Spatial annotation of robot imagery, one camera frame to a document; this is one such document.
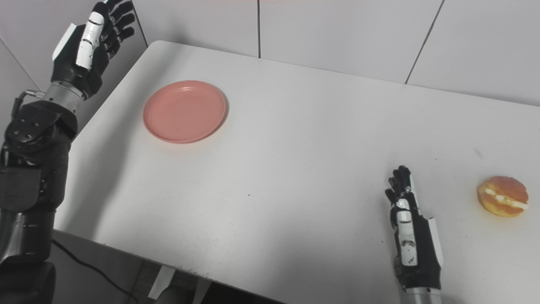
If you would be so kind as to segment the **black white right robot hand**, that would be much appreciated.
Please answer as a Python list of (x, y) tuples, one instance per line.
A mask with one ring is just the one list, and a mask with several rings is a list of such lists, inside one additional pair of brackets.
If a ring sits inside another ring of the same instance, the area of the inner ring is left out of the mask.
[(390, 225), (397, 256), (393, 267), (403, 290), (441, 290), (442, 249), (436, 221), (422, 215), (410, 169), (400, 165), (389, 177), (384, 191), (390, 201)]

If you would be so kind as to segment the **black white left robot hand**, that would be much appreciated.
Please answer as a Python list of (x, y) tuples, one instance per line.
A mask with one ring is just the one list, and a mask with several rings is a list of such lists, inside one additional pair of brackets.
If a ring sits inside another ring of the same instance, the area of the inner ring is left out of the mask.
[(102, 75), (124, 40), (135, 34), (130, 0), (105, 0), (93, 6), (88, 20), (70, 24), (53, 55), (51, 82), (70, 83), (89, 99), (102, 87)]

